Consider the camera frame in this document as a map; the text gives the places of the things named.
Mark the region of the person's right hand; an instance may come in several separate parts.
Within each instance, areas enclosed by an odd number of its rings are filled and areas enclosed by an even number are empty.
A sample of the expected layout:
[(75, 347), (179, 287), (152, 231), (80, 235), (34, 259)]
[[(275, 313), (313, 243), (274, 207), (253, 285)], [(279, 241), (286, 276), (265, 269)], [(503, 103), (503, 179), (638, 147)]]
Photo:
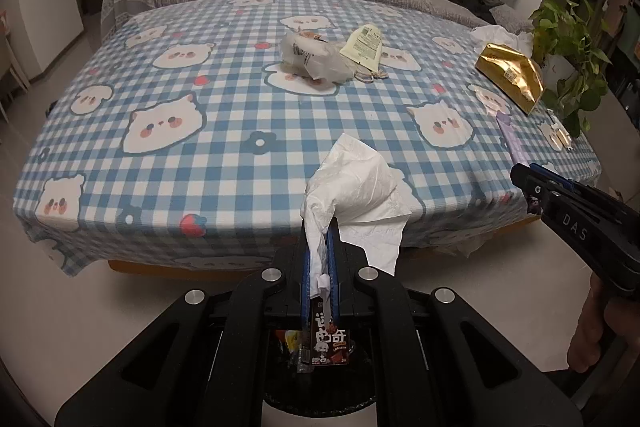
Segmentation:
[(602, 282), (597, 274), (592, 272), (589, 293), (567, 351), (567, 364), (573, 371), (584, 373), (599, 361), (599, 343), (605, 325), (608, 325), (618, 337), (623, 338), (630, 352), (638, 358), (638, 303), (624, 303), (620, 299), (606, 300)]

